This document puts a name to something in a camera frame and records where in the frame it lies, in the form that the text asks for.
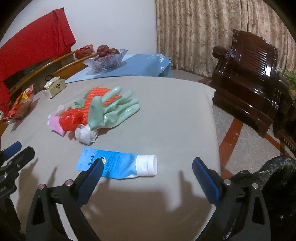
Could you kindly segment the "pink tissue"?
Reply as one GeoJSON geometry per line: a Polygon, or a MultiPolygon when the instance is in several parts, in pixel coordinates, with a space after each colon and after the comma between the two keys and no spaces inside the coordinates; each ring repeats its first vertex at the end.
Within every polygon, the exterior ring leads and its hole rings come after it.
{"type": "Polygon", "coordinates": [[[49,128],[61,135],[62,137],[65,135],[66,131],[64,131],[59,123],[59,119],[62,116],[62,114],[66,111],[66,108],[64,105],[60,105],[56,111],[55,114],[50,114],[48,116],[48,121],[47,121],[47,125],[49,126],[49,128]]]}

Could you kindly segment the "blue hand cream tube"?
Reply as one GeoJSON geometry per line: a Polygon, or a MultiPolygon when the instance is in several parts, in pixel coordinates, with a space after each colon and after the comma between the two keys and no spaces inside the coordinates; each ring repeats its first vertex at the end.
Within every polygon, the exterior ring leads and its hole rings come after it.
{"type": "Polygon", "coordinates": [[[158,172],[158,161],[155,155],[138,155],[85,147],[80,155],[76,170],[86,171],[100,158],[103,162],[102,177],[128,179],[152,177],[158,172]]]}

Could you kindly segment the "red mesh ball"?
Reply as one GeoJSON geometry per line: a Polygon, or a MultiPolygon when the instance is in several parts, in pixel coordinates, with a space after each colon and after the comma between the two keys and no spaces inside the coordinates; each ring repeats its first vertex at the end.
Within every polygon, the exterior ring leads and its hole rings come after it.
{"type": "Polygon", "coordinates": [[[59,124],[63,131],[74,131],[83,122],[83,110],[81,108],[69,108],[59,118],[59,124]]]}

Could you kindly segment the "mint green rubber glove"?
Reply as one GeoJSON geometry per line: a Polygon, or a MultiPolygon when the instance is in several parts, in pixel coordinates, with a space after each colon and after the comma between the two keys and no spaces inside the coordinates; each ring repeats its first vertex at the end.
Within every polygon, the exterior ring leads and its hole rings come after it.
{"type": "Polygon", "coordinates": [[[119,93],[119,98],[114,102],[104,107],[103,120],[93,120],[93,125],[88,123],[91,130],[97,130],[100,128],[114,128],[120,125],[123,121],[134,115],[140,110],[139,100],[133,98],[133,92],[127,91],[121,93],[122,88],[120,86],[114,87],[110,94],[119,93]]]}

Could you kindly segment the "black lined trash bin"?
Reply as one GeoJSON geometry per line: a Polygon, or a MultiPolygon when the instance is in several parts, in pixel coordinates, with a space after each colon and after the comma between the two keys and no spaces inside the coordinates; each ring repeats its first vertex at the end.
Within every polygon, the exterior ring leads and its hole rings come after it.
{"type": "Polygon", "coordinates": [[[271,240],[295,240],[295,159],[278,156],[267,161],[260,170],[243,170],[232,181],[254,180],[267,207],[271,240]]]}

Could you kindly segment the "red snack bag bowl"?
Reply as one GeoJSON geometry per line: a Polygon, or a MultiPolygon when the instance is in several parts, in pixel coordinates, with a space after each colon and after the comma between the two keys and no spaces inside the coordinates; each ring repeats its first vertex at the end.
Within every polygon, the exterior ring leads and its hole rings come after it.
{"type": "Polygon", "coordinates": [[[25,89],[13,104],[12,109],[4,118],[7,124],[12,124],[17,121],[23,120],[29,113],[30,107],[34,98],[34,84],[31,84],[25,89]]]}

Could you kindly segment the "beige tissue box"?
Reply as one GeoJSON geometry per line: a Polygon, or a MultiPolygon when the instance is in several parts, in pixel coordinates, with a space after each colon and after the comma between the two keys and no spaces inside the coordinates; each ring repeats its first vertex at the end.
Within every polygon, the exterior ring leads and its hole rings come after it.
{"type": "Polygon", "coordinates": [[[45,84],[44,88],[46,99],[52,99],[66,88],[65,79],[61,78],[60,76],[53,77],[48,83],[45,84]]]}

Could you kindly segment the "wooden TV cabinet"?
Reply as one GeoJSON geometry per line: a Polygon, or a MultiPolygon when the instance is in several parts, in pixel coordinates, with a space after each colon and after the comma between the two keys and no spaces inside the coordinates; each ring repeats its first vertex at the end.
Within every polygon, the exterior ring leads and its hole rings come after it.
{"type": "Polygon", "coordinates": [[[31,84],[34,85],[34,93],[38,93],[51,78],[60,76],[68,79],[87,67],[84,64],[86,59],[97,55],[93,52],[91,55],[76,59],[75,53],[75,51],[68,52],[59,58],[37,63],[6,78],[4,84],[9,90],[8,108],[11,109],[20,93],[31,84]]]}

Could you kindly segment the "dark wooden side table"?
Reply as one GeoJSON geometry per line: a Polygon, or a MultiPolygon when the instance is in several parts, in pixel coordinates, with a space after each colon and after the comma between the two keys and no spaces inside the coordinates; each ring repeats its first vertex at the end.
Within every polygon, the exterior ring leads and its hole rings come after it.
{"type": "Polygon", "coordinates": [[[273,133],[295,156],[295,100],[289,94],[281,94],[280,104],[273,120],[273,133]]]}

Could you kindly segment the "red cloth cover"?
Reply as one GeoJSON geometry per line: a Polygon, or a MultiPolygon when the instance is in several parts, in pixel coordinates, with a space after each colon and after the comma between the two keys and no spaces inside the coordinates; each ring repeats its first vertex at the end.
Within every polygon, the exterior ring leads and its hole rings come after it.
{"type": "Polygon", "coordinates": [[[1,47],[1,111],[9,111],[4,80],[36,63],[60,57],[76,43],[64,10],[55,9],[31,22],[1,47]]]}

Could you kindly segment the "glass fruit bowl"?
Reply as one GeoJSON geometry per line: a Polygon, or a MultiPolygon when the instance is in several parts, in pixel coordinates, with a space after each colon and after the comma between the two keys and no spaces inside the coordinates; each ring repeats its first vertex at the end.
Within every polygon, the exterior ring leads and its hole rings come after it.
{"type": "Polygon", "coordinates": [[[123,64],[123,58],[128,50],[119,49],[119,54],[111,54],[105,57],[92,57],[83,63],[90,67],[88,74],[104,73],[119,68],[123,64]]]}

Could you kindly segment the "red apples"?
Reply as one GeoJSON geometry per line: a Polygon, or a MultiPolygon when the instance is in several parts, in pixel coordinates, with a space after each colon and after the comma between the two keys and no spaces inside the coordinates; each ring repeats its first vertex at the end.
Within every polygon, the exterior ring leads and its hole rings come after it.
{"type": "Polygon", "coordinates": [[[116,48],[109,48],[107,45],[101,45],[97,49],[97,56],[95,57],[95,60],[98,60],[100,58],[120,54],[119,50],[116,48]]]}

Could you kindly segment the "green potted plant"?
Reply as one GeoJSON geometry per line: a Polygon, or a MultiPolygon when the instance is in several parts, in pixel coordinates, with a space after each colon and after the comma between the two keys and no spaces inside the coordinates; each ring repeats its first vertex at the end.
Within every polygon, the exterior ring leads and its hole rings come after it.
{"type": "Polygon", "coordinates": [[[287,70],[287,69],[282,69],[282,68],[277,68],[276,70],[277,74],[279,75],[280,79],[288,83],[289,85],[289,90],[295,92],[295,68],[292,70],[287,70]]]}

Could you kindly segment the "blue tablecloth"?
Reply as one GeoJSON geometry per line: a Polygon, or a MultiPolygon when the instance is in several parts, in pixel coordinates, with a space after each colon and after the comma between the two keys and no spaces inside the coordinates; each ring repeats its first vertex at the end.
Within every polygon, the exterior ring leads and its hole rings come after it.
{"type": "Polygon", "coordinates": [[[151,76],[171,78],[171,59],[162,54],[128,54],[122,64],[114,69],[102,73],[89,74],[87,67],[66,80],[66,83],[90,80],[96,78],[121,76],[151,76]]]}

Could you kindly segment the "floral beige curtain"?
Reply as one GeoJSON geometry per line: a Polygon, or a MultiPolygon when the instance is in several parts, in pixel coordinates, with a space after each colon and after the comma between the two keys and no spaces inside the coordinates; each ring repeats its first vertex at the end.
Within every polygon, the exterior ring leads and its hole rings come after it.
{"type": "Polygon", "coordinates": [[[277,65],[295,68],[295,40],[264,1],[156,1],[157,51],[177,69],[210,77],[215,46],[231,47],[233,30],[251,32],[278,48],[277,65]]]}

